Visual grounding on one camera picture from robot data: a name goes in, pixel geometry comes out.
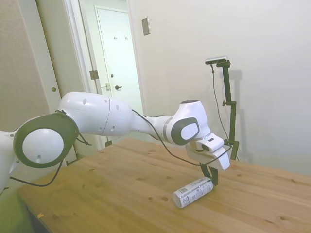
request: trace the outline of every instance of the can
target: can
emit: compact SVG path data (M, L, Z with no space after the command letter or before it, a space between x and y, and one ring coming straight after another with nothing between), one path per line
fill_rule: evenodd
M212 189L212 180L208 177L203 177L175 191L173 193L173 201L178 208L184 208L209 193Z

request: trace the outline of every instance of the wood grain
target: wood grain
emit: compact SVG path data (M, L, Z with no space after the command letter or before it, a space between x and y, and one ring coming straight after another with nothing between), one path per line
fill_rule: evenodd
M200 168L126 139L63 168L52 185L19 193L56 233L311 232L311 177L236 161L219 175L209 194L178 209L172 193L201 178Z

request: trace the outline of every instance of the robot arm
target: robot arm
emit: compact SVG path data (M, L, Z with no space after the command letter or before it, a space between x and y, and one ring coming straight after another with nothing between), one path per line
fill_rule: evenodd
M207 163L223 155L209 166L229 167L224 141L211 133L200 101L181 102L173 116L146 116L146 120L162 141L186 145L190 158ZM65 158L79 133L121 136L130 131L158 139L150 124L128 104L99 94L70 92L56 113L31 119L15 132L0 131L0 193L16 161L35 168L51 167Z

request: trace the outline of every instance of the light switch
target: light switch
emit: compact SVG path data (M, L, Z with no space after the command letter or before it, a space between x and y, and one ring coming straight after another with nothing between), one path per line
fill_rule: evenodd
M144 35L149 35L150 34L150 27L149 27L149 19L144 18L142 21L142 30L144 32Z

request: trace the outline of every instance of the door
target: door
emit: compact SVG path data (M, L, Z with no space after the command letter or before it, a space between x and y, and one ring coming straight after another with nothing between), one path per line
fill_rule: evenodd
M97 14L111 95L142 114L128 14L100 8L97 8ZM130 136L137 137L137 134L131 133ZM113 142L122 139L124 137L112 137Z

